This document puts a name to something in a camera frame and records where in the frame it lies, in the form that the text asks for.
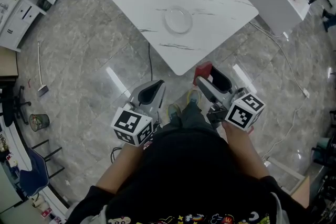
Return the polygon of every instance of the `gray tile floor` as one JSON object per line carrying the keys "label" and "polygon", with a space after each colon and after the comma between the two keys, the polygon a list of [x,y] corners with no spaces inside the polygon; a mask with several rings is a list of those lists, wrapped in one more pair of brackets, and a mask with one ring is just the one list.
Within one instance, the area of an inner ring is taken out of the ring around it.
{"label": "gray tile floor", "polygon": [[[311,6],[305,21],[293,29],[289,41],[283,37],[277,39],[298,82],[310,92],[310,98],[297,113],[290,134],[274,147],[271,155],[300,173],[309,166],[310,148],[324,135],[329,126],[329,110],[335,105],[334,81],[333,77],[327,78],[327,72],[329,67],[335,68],[336,31],[324,32],[322,5],[327,6],[318,0]],[[39,88],[37,41],[41,42],[43,80],[49,87],[49,92],[41,98],[36,94]],[[27,114],[47,113],[51,125],[34,133],[29,126],[21,124],[21,130],[31,146],[50,139],[49,144],[39,149],[42,154],[63,147],[48,165],[51,172],[59,165],[66,168],[51,183],[70,202],[85,196],[89,186],[110,165],[112,149],[120,145],[110,124],[126,96],[107,70],[112,70],[128,91],[148,81],[147,45],[111,0],[58,0],[25,37],[17,57],[18,85],[26,86],[25,98],[33,103],[27,108]],[[175,101],[183,106],[185,94],[192,88],[195,67],[178,77],[153,49],[151,58],[154,78],[167,84],[160,111],[166,123],[166,107]],[[285,136],[294,110],[304,101],[283,53],[271,39],[247,24],[202,62],[205,60],[231,75],[240,86],[254,87],[267,103],[250,135],[258,153],[264,155],[274,142]],[[237,68],[248,81],[238,76]],[[279,173],[276,176],[286,187],[295,183]]]}

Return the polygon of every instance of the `sneaker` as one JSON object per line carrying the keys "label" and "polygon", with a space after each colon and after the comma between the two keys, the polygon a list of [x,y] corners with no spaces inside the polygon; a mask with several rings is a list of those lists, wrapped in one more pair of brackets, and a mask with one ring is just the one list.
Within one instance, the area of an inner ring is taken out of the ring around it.
{"label": "sneaker", "polygon": [[327,22],[323,22],[323,26],[326,32],[328,32],[328,24]]}
{"label": "sneaker", "polygon": [[177,104],[170,104],[167,109],[167,115],[170,120],[181,116],[181,109]]}
{"label": "sneaker", "polygon": [[194,102],[195,104],[199,104],[201,101],[201,94],[197,90],[190,90],[190,92],[187,95],[187,104],[190,102]]}

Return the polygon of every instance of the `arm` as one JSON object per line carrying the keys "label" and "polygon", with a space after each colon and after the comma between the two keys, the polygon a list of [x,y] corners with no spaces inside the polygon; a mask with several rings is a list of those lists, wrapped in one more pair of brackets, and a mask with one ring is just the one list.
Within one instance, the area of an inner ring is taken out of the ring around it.
{"label": "arm", "polygon": [[269,172],[254,149],[248,134],[228,122],[223,122],[229,148],[231,149],[240,170],[249,176],[261,179],[269,176]]}
{"label": "arm", "polygon": [[125,144],[114,163],[98,180],[96,187],[115,194],[137,168],[142,152],[142,146]]}

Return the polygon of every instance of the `blue chair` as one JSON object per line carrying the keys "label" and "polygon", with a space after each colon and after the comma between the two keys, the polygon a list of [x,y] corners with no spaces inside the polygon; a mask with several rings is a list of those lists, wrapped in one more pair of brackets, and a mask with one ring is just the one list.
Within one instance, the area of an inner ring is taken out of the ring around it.
{"label": "blue chair", "polygon": [[62,172],[65,168],[62,167],[60,170],[49,176],[47,169],[47,162],[50,160],[50,157],[55,153],[59,152],[62,148],[58,148],[57,150],[51,152],[46,157],[42,157],[34,148],[41,146],[47,143],[49,140],[45,140],[42,143],[29,148],[27,153],[31,161],[31,171],[21,170],[20,171],[20,186],[22,190],[28,195],[33,196],[37,194],[39,191],[44,189],[49,185],[49,179],[56,176],[60,172]]}

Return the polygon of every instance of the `wire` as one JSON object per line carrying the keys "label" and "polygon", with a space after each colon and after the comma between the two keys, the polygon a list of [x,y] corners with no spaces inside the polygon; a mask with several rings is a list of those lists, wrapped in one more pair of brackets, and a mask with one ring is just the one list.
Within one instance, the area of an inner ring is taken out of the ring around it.
{"label": "wire", "polygon": [[300,88],[300,90],[302,91],[302,93],[306,96],[306,92],[303,90],[303,88],[300,86],[300,84],[299,84],[298,81],[296,80],[295,75],[294,75],[294,72],[293,72],[293,69],[292,69],[292,66],[290,65],[290,63],[289,63],[289,61],[288,61],[288,58],[287,58],[285,52],[283,51],[282,47],[280,46],[280,44],[277,43],[277,42],[275,41],[275,39],[272,38],[269,34],[267,34],[266,32],[264,32],[262,29],[259,29],[255,24],[253,24],[253,23],[251,23],[251,24],[252,24],[256,29],[258,29],[260,32],[264,33],[266,36],[268,36],[270,39],[272,39],[276,45],[278,45],[278,47],[280,48],[280,50],[281,50],[282,53],[283,53],[283,56],[285,57],[285,59],[286,59],[286,61],[287,61],[287,63],[288,63],[288,66],[289,66],[290,71],[292,72],[294,81],[296,82],[297,86]]}
{"label": "wire", "polygon": [[113,148],[112,149],[112,152],[111,152],[111,156],[110,156],[110,158],[111,158],[111,163],[113,163],[116,159],[116,157],[114,156],[114,153],[116,152],[116,151],[119,151],[119,150],[121,150],[121,147],[115,147],[115,148]]}
{"label": "wire", "polygon": [[149,58],[149,64],[151,66],[151,81],[153,81],[153,68],[152,68],[152,60],[151,60],[151,45],[148,42],[148,58]]}
{"label": "wire", "polygon": [[300,90],[302,91],[302,93],[304,94],[304,96],[306,96],[306,98],[304,99],[302,105],[301,105],[298,109],[294,110],[292,126],[289,128],[289,130],[288,130],[288,132],[286,133],[286,135],[285,135],[281,140],[279,140],[278,142],[275,142],[275,143],[273,144],[273,146],[270,148],[270,150],[269,150],[268,152],[266,152],[266,153],[263,155],[263,157],[261,158],[263,161],[265,161],[265,156],[268,155],[268,154],[273,150],[273,148],[274,148],[276,145],[280,144],[283,140],[285,140],[286,137],[288,136],[288,134],[290,133],[290,131],[293,129],[294,124],[295,124],[296,113],[303,107],[303,105],[304,105],[306,99],[308,98],[308,95],[307,95],[307,92],[300,86],[300,84],[299,84],[298,81],[296,80],[295,75],[294,75],[294,72],[293,72],[293,69],[292,69],[292,66],[290,65],[289,60],[288,60],[288,58],[287,58],[285,52],[283,51],[282,47],[280,46],[280,44],[277,43],[276,40],[275,40],[271,35],[267,34],[267,33],[266,33],[266,32],[267,32],[266,30],[262,29],[261,27],[258,27],[257,25],[255,25],[255,24],[253,24],[253,23],[251,23],[251,24],[252,24],[257,30],[259,30],[260,32],[262,32],[263,34],[265,34],[266,36],[268,36],[270,39],[272,39],[276,45],[278,45],[278,47],[280,48],[280,50],[281,50],[282,53],[283,53],[283,56],[285,57],[285,59],[286,59],[286,61],[287,61],[287,63],[288,63],[288,66],[289,66],[290,71],[292,72],[294,81],[296,82],[297,86],[300,88]]}
{"label": "wire", "polygon": [[260,26],[254,24],[254,23],[252,23],[252,22],[250,22],[250,24],[252,24],[252,25],[253,25],[255,28],[257,28],[258,30],[262,30],[262,31],[264,31],[264,32],[267,32],[268,34],[270,34],[270,35],[273,36],[273,37],[281,37],[281,36],[283,35],[283,34],[281,34],[280,36],[275,36],[275,35],[273,35],[271,32],[269,32],[269,31],[267,31],[267,30],[261,28]]}
{"label": "wire", "polygon": [[268,152],[266,152],[266,153],[263,155],[263,157],[261,158],[263,161],[265,161],[265,156],[266,156],[267,154],[269,154],[277,144],[280,144],[283,140],[285,140],[286,137],[287,137],[287,135],[288,135],[288,134],[290,133],[290,131],[293,129],[293,127],[294,127],[294,123],[295,123],[296,113],[303,107],[303,104],[305,103],[306,99],[307,99],[307,97],[304,99],[302,105],[301,105],[298,109],[296,109],[296,110],[294,111],[294,116],[293,116],[292,126],[289,128],[289,130],[288,130],[288,132],[286,133],[286,135],[285,135],[281,140],[279,140],[278,142],[275,142],[275,143],[273,144],[273,146],[270,148],[270,150],[269,150]]}

